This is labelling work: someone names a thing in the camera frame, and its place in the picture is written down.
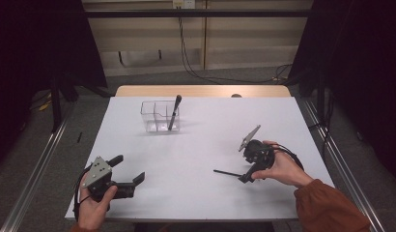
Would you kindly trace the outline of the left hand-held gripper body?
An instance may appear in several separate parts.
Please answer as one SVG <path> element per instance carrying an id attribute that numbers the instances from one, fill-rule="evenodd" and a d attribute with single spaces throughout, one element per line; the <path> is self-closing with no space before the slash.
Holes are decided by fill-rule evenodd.
<path id="1" fill-rule="evenodd" d="M 88 167 L 87 176 L 81 187 L 90 192 L 90 197 L 100 202 L 104 194 L 111 186 L 117 187 L 117 192 L 114 199 L 132 198 L 136 186 L 131 183 L 117 183 L 112 180 L 113 167 L 108 165 L 108 160 L 102 157 L 96 159 Z"/>

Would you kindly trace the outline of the person's right hand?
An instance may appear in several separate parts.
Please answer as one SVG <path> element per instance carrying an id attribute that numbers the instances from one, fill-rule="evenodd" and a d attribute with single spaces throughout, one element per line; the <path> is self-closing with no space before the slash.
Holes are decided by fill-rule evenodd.
<path id="1" fill-rule="evenodd" d="M 267 178 L 298 189 L 307 186 L 313 181 L 288 154 L 281 151 L 275 152 L 275 161 L 272 168 L 259 170 L 252 174 L 252 179 Z"/>

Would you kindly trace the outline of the black metal stand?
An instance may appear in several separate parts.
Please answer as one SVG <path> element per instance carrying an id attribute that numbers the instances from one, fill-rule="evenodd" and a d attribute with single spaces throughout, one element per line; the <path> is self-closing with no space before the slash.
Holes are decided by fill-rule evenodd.
<path id="1" fill-rule="evenodd" d="M 325 74 L 323 72 L 317 73 L 316 80 L 317 100 L 316 110 L 318 117 L 318 125 L 320 127 L 327 127 L 327 120 L 325 116 Z"/>

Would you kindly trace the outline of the aluminium floor rail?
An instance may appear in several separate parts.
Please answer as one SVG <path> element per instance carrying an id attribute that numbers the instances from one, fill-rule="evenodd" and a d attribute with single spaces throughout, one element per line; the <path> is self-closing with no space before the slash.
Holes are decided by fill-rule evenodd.
<path id="1" fill-rule="evenodd" d="M 323 121 L 318 118 L 318 110 L 311 100 L 304 100 L 303 106 L 307 111 L 308 116 L 313 122 L 312 128 L 316 130 L 322 140 L 323 149 L 320 154 L 324 163 L 327 163 L 327 158 L 331 158 L 331 162 L 337 168 L 340 177 L 343 180 L 350 197 L 352 198 L 356 207 L 369 218 L 371 223 L 371 232 L 385 232 L 380 219 L 377 216 L 375 209 L 366 197 L 353 172 L 347 165 L 342 156 L 337 144 L 329 133 L 329 130 L 323 124 Z"/>
<path id="2" fill-rule="evenodd" d="M 4 224 L 2 225 L 0 232 L 17 232 L 21 222 L 23 221 L 26 212 L 37 192 L 37 189 L 41 183 L 42 176 L 49 162 L 51 161 L 54 152 L 62 138 L 67 123 L 72 115 L 72 112 L 76 106 L 76 103 L 69 103 L 66 110 L 62 114 L 63 119 L 60 125 L 52 132 L 48 138 L 48 141 L 41 153 L 41 156 L 35 165 L 33 171 L 29 175 L 29 179 L 26 185 L 23 187 L 21 194 L 15 201 L 11 211 L 9 212 Z"/>

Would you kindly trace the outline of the thick black makeup brush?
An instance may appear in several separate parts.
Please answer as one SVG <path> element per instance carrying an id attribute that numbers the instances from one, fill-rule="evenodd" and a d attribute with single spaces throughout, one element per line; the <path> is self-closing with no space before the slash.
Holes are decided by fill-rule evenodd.
<path id="1" fill-rule="evenodd" d="M 173 129 L 175 118 L 177 116 L 177 110 L 178 110 L 178 107 L 179 107 L 181 101 L 182 101 L 182 96 L 181 95 L 177 95 L 176 100 L 175 100 L 175 104 L 174 104 L 174 108 L 173 108 L 173 112 L 172 112 L 172 116 L 171 116 L 171 120 L 170 120 L 170 124 L 168 126 L 168 130 L 170 130 L 170 131 Z"/>

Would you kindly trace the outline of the clear plastic organizer box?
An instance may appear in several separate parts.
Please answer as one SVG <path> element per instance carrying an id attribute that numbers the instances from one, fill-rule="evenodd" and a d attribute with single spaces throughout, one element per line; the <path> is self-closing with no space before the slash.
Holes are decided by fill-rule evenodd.
<path id="1" fill-rule="evenodd" d="M 164 132 L 169 131 L 174 101 L 143 101 L 141 103 L 140 114 L 143 119 L 144 127 L 147 132 Z M 179 131 L 180 124 L 180 110 L 177 110 L 177 116 L 170 131 Z"/>

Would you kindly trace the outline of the dark curtain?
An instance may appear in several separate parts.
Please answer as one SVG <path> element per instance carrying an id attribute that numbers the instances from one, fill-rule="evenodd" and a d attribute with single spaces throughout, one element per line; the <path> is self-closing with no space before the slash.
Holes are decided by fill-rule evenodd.
<path id="1" fill-rule="evenodd" d="M 60 84 L 107 85 L 81 0 L 0 0 L 0 162 L 32 98 Z"/>
<path id="2" fill-rule="evenodd" d="M 396 0 L 314 0 L 289 79 L 323 82 L 396 179 Z"/>

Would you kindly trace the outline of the black horizontal frame bar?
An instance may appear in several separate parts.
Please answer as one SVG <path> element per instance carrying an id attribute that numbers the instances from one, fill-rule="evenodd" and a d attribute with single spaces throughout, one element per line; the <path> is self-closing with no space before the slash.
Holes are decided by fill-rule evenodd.
<path id="1" fill-rule="evenodd" d="M 89 10 L 90 18 L 114 17 L 308 17 L 310 10 Z"/>

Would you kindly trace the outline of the thin black makeup brush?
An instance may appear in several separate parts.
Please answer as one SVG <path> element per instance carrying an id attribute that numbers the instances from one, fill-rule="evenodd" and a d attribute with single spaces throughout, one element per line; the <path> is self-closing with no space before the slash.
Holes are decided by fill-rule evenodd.
<path id="1" fill-rule="evenodd" d="M 233 177 L 241 177 L 243 175 L 243 174 L 237 174 L 237 173 L 232 173 L 232 172 L 218 170 L 218 169 L 214 169 L 213 172 L 219 173 L 219 174 L 224 174 L 224 175 L 229 175 L 229 176 L 233 176 Z"/>

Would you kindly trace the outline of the white table cover sheet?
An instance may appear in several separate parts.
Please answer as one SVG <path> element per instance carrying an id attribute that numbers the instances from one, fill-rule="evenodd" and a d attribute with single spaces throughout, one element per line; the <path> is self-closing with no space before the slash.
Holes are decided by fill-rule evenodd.
<path id="1" fill-rule="evenodd" d="M 250 165 L 239 151 L 255 129 L 258 140 L 272 140 L 294 152 L 305 171 L 332 182 L 293 98 L 189 98 L 179 106 L 181 129 L 147 132 L 140 114 L 143 98 L 111 99 L 90 157 L 110 160 L 116 182 L 146 177 L 132 198 L 111 203 L 110 220 L 249 221 L 292 219 L 294 190 L 274 180 L 242 183 L 237 174 Z"/>

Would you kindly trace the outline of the white wall outlet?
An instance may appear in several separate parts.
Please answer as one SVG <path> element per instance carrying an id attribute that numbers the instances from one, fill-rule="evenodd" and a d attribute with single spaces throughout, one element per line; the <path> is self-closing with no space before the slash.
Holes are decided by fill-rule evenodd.
<path id="1" fill-rule="evenodd" d="M 174 9 L 194 9 L 196 7 L 195 0 L 173 0 Z"/>

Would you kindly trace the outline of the person's left hand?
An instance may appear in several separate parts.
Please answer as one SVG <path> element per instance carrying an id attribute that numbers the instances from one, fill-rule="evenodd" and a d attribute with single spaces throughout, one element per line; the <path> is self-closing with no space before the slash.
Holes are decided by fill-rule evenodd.
<path id="1" fill-rule="evenodd" d="M 110 187 L 100 202 L 90 197 L 90 192 L 85 188 L 80 190 L 80 207 L 78 224 L 82 228 L 100 229 L 104 223 L 107 208 L 117 192 L 115 186 Z"/>

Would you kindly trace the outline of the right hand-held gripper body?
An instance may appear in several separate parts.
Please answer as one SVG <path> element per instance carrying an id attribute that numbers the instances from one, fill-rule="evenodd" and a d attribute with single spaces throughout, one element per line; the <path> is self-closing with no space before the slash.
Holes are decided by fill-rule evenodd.
<path id="1" fill-rule="evenodd" d="M 239 151 L 243 151 L 245 160 L 249 163 L 259 163 L 259 170 L 271 168 L 274 163 L 273 147 L 254 139 L 254 135 L 261 126 L 257 125 L 243 140 L 239 147 Z"/>

